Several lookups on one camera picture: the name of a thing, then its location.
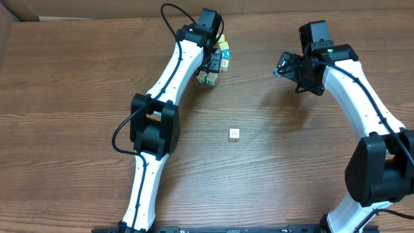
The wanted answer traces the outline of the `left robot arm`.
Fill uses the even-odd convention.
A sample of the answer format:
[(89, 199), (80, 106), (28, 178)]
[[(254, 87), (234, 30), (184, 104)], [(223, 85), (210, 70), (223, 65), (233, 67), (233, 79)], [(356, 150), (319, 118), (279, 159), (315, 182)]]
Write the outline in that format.
[(135, 176), (127, 211), (112, 232), (151, 230), (162, 170), (180, 137), (180, 98), (197, 71), (219, 72), (220, 63), (213, 56), (223, 30), (222, 16), (208, 8), (203, 8), (199, 20), (173, 30), (175, 48), (166, 68), (146, 94), (134, 95), (131, 114), (114, 131), (113, 140), (130, 125)]

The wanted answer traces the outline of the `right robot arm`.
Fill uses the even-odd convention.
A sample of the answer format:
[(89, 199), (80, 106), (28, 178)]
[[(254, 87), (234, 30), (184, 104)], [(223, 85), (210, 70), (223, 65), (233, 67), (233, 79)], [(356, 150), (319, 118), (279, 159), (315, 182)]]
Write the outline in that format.
[(345, 169), (347, 192), (317, 225), (289, 225), (289, 232), (378, 232), (368, 223), (381, 212), (411, 215), (389, 206), (413, 194), (413, 131), (382, 103), (348, 44), (335, 45), (326, 21), (299, 29), (303, 54), (284, 52), (274, 76), (296, 83), (295, 92), (330, 92), (351, 125), (358, 145)]

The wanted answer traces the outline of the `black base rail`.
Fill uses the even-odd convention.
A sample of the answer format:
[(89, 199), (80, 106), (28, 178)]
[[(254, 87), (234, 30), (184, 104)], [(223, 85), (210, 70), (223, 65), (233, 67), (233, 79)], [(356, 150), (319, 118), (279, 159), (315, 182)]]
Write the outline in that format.
[[(92, 233), (131, 232), (131, 229), (118, 225), (108, 229), (92, 229)], [(327, 232), (319, 225), (288, 225), (276, 228), (179, 228), (179, 227), (152, 227), (149, 233), (317, 233)], [(379, 233), (378, 226), (365, 227), (363, 233)]]

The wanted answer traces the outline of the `white green block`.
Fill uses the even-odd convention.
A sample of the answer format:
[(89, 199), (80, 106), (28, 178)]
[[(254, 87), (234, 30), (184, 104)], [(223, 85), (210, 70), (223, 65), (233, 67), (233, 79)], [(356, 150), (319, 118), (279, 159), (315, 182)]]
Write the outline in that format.
[(214, 87), (218, 77), (219, 73), (209, 72), (207, 77), (205, 77), (205, 83)]
[(196, 79), (200, 82), (200, 83), (205, 83), (206, 82), (206, 77), (208, 76), (208, 73), (205, 71), (200, 71), (198, 73), (198, 75), (196, 75)]

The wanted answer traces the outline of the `white block right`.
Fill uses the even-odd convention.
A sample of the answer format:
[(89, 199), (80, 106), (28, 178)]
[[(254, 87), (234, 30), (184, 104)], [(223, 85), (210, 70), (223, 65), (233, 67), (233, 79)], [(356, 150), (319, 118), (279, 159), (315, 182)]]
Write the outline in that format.
[(221, 60), (221, 70), (222, 72), (227, 72), (229, 68), (230, 60), (222, 59)]

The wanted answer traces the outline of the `blue X block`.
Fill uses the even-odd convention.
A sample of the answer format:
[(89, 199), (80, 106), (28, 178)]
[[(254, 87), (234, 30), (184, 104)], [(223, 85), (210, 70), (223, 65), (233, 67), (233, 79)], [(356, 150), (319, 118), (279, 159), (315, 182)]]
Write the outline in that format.
[(222, 50), (222, 59), (230, 59), (232, 57), (230, 49)]

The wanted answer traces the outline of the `yellow block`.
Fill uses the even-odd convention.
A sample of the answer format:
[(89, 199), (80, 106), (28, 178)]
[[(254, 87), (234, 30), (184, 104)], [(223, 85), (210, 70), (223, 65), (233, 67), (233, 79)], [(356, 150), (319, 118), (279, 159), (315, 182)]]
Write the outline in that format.
[(222, 43), (222, 42), (225, 42), (225, 36), (224, 36), (224, 34), (222, 34), (222, 35), (219, 37), (219, 40), (218, 40), (218, 43)]
[(219, 48), (221, 50), (229, 50), (230, 49), (230, 46), (229, 46), (229, 44), (228, 44), (227, 41), (224, 41), (224, 42), (220, 42), (219, 43)]

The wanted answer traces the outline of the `red circle block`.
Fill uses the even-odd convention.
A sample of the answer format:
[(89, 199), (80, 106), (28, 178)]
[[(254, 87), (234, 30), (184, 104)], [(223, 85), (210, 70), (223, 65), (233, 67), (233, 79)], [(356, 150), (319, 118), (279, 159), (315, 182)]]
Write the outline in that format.
[(229, 141), (238, 142), (240, 138), (240, 129), (230, 128)]

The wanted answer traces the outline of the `yellow block near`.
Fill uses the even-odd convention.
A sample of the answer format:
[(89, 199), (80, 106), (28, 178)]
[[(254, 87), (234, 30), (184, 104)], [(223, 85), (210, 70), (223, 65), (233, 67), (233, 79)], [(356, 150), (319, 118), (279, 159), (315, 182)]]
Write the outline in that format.
[(219, 43), (219, 48), (221, 50), (229, 50), (230, 49), (230, 46), (229, 46), (229, 44), (228, 44), (227, 41), (224, 41), (224, 42), (220, 42)]

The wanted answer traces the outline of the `yellow block far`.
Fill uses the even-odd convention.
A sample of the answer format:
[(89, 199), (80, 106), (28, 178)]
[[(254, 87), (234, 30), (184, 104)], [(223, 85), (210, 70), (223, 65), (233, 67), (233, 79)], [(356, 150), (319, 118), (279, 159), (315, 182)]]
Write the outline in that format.
[(224, 34), (222, 34), (222, 35), (219, 37), (219, 40), (218, 40), (218, 43), (222, 43), (222, 42), (225, 42), (225, 36), (224, 36)]

